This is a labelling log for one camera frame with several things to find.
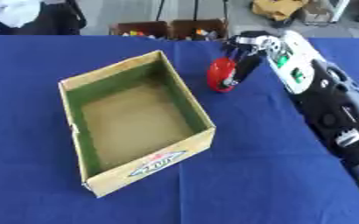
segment tabletop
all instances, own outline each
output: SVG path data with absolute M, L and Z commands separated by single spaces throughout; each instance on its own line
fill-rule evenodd
M 311 39 L 359 83 L 359 39 Z M 81 186 L 58 81 L 160 49 L 217 130 L 210 150 L 102 199 Z M 216 42 L 0 37 L 0 223 L 359 224 L 359 190 L 266 63 L 226 94 Z

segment green light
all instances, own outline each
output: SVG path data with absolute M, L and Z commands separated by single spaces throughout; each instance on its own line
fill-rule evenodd
M 280 59 L 278 59 L 278 68 L 282 67 L 287 61 L 287 56 L 280 57 Z
M 301 83 L 302 82 L 302 78 L 303 78 L 304 74 L 300 71 L 298 71 L 295 75 L 294 75 L 294 79 L 297 83 Z

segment open box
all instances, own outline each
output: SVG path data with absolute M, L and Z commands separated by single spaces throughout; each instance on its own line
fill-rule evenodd
M 97 197 L 209 148 L 215 126 L 161 51 L 59 83 L 81 181 Z

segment box wall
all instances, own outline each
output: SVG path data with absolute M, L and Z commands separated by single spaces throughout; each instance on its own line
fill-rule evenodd
M 128 164 L 117 167 L 106 172 L 103 172 L 87 181 L 88 187 L 94 192 L 97 198 L 101 198 L 108 193 L 112 193 L 124 186 L 127 186 L 135 181 L 145 178 L 155 172 L 158 172 L 170 165 L 174 165 L 181 160 L 189 158 L 194 154 L 200 153 L 210 147 L 212 138 L 214 137 L 215 128 L 205 130 L 195 136 L 191 136 L 186 140 L 166 147 L 162 150 L 152 153 L 146 157 L 134 160 Z M 144 165 L 149 164 L 157 155 L 165 155 L 171 152 L 185 151 L 182 155 L 171 160 L 170 163 L 160 167 L 157 170 L 150 172 L 141 172 L 138 175 L 131 175 L 137 170 L 143 169 Z

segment green box lining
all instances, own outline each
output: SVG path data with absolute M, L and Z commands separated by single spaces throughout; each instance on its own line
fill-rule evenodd
M 89 177 L 104 171 L 101 169 L 93 139 L 81 110 L 82 107 L 108 95 L 136 87 L 146 79 L 158 79 L 164 83 L 165 91 L 194 134 L 207 129 L 208 126 L 194 110 L 191 102 L 185 97 L 181 88 L 177 86 L 175 79 L 169 74 L 168 68 L 161 60 L 134 67 L 105 79 L 66 91 L 71 115 L 80 132 L 77 138 L 80 142 L 81 157 L 86 165 Z

